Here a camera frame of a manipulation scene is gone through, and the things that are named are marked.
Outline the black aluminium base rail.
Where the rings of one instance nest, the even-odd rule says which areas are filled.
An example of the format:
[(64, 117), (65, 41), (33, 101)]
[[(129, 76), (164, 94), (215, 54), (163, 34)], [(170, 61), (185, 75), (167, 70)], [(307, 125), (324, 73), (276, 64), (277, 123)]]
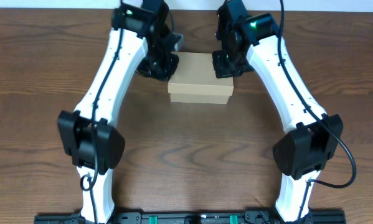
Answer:
[[(282, 223), (270, 210), (214, 213), (117, 213), (112, 224), (266, 224)], [(311, 210), (297, 221), (304, 224), (346, 224), (342, 210)]]

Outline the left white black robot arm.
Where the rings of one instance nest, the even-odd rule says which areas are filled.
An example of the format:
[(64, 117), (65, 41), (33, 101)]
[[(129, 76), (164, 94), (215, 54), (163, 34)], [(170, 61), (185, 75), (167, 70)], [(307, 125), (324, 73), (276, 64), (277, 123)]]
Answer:
[(179, 63), (183, 40), (166, 24), (163, 0), (120, 2), (113, 10), (108, 45), (85, 96), (72, 112), (57, 119), (66, 155), (80, 175), (83, 206), (78, 223), (109, 223), (115, 218), (113, 171), (125, 150), (117, 124), (134, 74), (167, 82)]

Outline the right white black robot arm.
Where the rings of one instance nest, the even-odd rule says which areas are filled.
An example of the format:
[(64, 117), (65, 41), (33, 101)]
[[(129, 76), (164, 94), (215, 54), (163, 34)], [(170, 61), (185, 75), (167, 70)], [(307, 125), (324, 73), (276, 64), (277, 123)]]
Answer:
[(261, 223), (345, 223), (342, 210), (312, 210), (309, 198), (318, 178), (335, 152), (343, 124), (339, 115), (328, 116), (313, 98), (288, 55), (273, 16), (248, 14), (242, 1), (224, 1), (217, 10), (215, 36), (221, 50), (212, 54), (217, 78), (239, 77), (254, 71), (261, 78), (280, 116), (285, 136), (273, 147), (281, 170), (281, 187), (272, 217)]

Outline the brown cardboard box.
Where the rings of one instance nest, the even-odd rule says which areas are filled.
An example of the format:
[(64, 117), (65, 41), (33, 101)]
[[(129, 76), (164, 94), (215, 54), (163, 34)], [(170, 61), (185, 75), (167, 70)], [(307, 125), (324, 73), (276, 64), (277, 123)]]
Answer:
[(232, 78), (217, 78), (212, 55), (177, 52), (179, 63), (168, 81), (172, 103), (226, 105), (233, 94)]

